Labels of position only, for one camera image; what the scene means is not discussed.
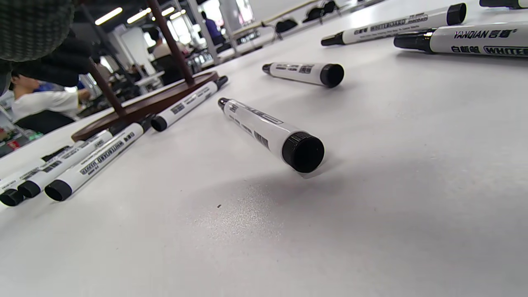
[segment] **chair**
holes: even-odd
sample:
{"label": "chair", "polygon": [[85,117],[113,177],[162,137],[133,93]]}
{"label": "chair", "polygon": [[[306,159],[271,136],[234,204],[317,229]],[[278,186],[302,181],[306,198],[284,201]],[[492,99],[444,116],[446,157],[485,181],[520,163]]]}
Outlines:
{"label": "chair", "polygon": [[74,122],[75,121],[72,118],[63,115],[62,113],[43,110],[38,114],[28,115],[19,119],[15,125],[23,129],[47,134]]}
{"label": "chair", "polygon": [[152,66],[158,72],[165,71],[165,74],[161,76],[164,85],[183,79],[183,75],[176,65],[176,60],[169,54],[152,61]]}

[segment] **marker barrel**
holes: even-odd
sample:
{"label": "marker barrel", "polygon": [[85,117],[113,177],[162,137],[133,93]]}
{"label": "marker barrel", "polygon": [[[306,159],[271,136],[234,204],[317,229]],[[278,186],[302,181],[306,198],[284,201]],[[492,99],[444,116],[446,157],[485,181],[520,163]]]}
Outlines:
{"label": "marker barrel", "polygon": [[131,143],[142,136],[148,127],[146,124],[137,123],[129,125],[103,147],[58,176],[45,187],[45,193],[53,200],[66,200]]}
{"label": "marker barrel", "polygon": [[273,77],[313,83],[328,88],[339,85],[345,76],[343,66],[326,63],[278,62],[264,64],[262,70]]}
{"label": "marker barrel", "polygon": [[527,8],[528,0],[480,0],[483,7],[511,7],[515,9]]}
{"label": "marker barrel", "polygon": [[365,27],[352,28],[332,36],[324,37],[321,40],[321,45],[345,45],[386,38],[403,32],[458,25],[462,24],[466,18],[466,11],[466,4],[459,3],[451,5],[450,7],[412,14],[391,21],[380,22]]}
{"label": "marker barrel", "polygon": [[79,163],[110,139],[112,139],[112,133],[108,130],[89,138],[82,145],[69,150],[51,164],[47,164],[46,167],[41,168],[35,175],[26,179],[26,181],[17,187],[18,191],[28,198],[37,196],[46,185],[57,178],[62,172]]}
{"label": "marker barrel", "polygon": [[[77,142],[75,145],[81,145],[83,141]],[[39,169],[44,168],[46,164],[51,164],[53,160],[59,158],[71,150],[71,146],[65,146],[47,156],[44,156],[36,162],[26,164],[15,173],[10,174],[0,182],[0,202],[7,206],[17,206],[24,201],[24,196],[20,194],[16,187],[18,187],[25,179],[31,177]]]}
{"label": "marker barrel", "polygon": [[325,154],[321,140],[233,99],[220,98],[224,115],[273,155],[301,173],[314,171]]}
{"label": "marker barrel", "polygon": [[216,93],[226,82],[227,76],[222,76],[216,81],[210,81],[198,88],[196,91],[187,95],[171,107],[159,113],[152,119],[152,128],[156,131],[164,131],[169,126],[181,119],[188,112],[193,110],[196,106],[206,101],[214,93]]}
{"label": "marker barrel", "polygon": [[528,57],[528,22],[449,26],[399,34],[394,45],[428,53]]}

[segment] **ceiling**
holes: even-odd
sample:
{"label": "ceiling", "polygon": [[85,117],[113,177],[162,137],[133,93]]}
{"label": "ceiling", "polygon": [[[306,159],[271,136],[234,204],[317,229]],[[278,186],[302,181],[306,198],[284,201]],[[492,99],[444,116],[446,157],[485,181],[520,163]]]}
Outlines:
{"label": "ceiling", "polygon": [[[173,0],[158,1],[162,9],[168,8],[170,6],[175,6]],[[188,7],[186,0],[180,0],[180,4],[184,9]],[[145,0],[86,0],[84,1],[84,5],[88,8],[88,11],[93,16],[94,20],[104,16],[105,14],[111,12],[112,10],[118,7],[121,7],[123,9],[120,14],[114,16],[113,18],[100,25],[100,27],[105,32],[112,31],[119,24],[126,24],[127,19],[129,17],[135,15],[140,10],[144,10],[147,8],[147,2]],[[90,23],[89,20],[85,17],[80,7],[77,8],[73,21],[77,24]]]}

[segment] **white table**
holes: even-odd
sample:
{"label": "white table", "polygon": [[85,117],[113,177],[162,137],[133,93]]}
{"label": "white table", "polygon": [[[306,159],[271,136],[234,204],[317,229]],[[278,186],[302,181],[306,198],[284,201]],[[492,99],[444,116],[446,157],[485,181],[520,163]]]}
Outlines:
{"label": "white table", "polygon": [[152,83],[156,80],[159,80],[159,78],[164,75],[165,72],[164,71],[160,71],[160,72],[157,72],[151,76],[147,76],[145,78],[142,78],[141,80],[138,80],[137,82],[135,82],[134,84],[139,86],[139,90],[141,91],[141,94],[146,94],[148,93],[148,90],[147,88],[145,87],[146,85],[148,85],[149,83]]}
{"label": "white table", "polygon": [[[528,61],[319,46],[447,4],[389,0],[216,67],[229,85],[69,200],[0,211],[2,294],[524,296]],[[469,4],[467,23],[528,19]],[[274,60],[340,62],[346,77],[331,90],[274,79],[261,71]],[[325,163],[293,172],[224,118],[222,96],[320,137]]]}

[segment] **dark hair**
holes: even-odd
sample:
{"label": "dark hair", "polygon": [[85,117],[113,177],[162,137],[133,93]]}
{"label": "dark hair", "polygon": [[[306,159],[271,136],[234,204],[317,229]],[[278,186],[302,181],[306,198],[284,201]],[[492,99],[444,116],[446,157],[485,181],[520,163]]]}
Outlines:
{"label": "dark hair", "polygon": [[[11,72],[11,78],[13,78],[13,77],[19,77],[19,76],[20,76],[20,73],[16,72],[15,70],[13,70],[13,71]],[[15,84],[11,82],[11,83],[9,84],[9,91],[12,91],[14,88],[15,88]]]}
{"label": "dark hair", "polygon": [[159,36],[159,31],[156,28],[148,29],[148,35],[150,36],[150,39],[154,41],[158,41],[161,39],[161,36]]}

